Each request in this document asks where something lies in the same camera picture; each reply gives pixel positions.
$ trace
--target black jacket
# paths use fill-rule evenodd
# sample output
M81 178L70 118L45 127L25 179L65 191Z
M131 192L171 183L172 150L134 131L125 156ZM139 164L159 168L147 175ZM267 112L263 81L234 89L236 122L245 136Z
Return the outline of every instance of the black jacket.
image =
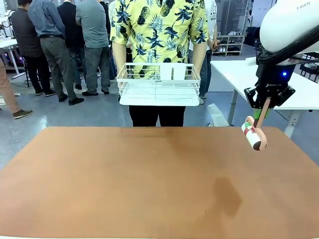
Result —
M105 14L106 14L106 29L108 31L108 34L111 34L111 23L110 23L110 18L109 18L109 7L107 4L103 1L100 1L100 4L103 6Z
M65 25L65 45L66 47L84 47L82 27L75 22L76 5L65 1L57 7L62 22Z
M28 12L18 8L11 16L11 23L22 56L39 57L43 54L40 38L28 17Z

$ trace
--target white table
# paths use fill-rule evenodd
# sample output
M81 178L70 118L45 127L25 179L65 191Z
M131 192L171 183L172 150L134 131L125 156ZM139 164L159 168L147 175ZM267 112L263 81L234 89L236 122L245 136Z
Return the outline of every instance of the white table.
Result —
M255 86L258 80L256 76L258 66L248 66L246 61L211 61L210 64L234 88L228 116L228 121L231 124L238 93L247 101L244 89ZM282 106L275 107L275 110L290 110L293 112L285 129L285 134L291 137L297 121L303 112L319 110L319 85L296 73L292 75L289 85L296 92Z
M16 39L0 41L0 49L3 49L4 51L8 51L8 53L10 55L10 58L11 58L11 61L12 61L13 65L14 65L16 76L14 76L13 79L25 74L25 73L20 73L19 72L18 67L16 65L16 62L15 62L15 58L14 58L14 55L13 55L13 52L12 52L12 47L14 47L16 45L18 45Z

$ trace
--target dish rack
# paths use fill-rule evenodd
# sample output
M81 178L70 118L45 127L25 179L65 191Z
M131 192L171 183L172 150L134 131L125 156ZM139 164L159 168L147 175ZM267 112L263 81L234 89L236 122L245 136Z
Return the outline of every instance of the dish rack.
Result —
M117 82L121 105L199 105L200 76L193 64L126 63Z

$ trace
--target belt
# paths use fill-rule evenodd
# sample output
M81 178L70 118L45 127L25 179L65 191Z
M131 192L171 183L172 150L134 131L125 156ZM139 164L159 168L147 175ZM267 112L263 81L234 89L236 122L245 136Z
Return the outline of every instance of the belt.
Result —
M64 39L64 37L62 35L55 36L55 35L50 35L50 34L43 34L40 36L40 38L49 38L49 37L59 37L59 38Z

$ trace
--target wire rack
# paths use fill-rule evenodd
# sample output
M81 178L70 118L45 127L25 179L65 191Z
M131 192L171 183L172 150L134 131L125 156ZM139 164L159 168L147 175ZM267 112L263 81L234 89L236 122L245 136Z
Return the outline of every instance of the wire rack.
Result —
M117 81L122 105L199 105L200 77L193 64L126 63Z

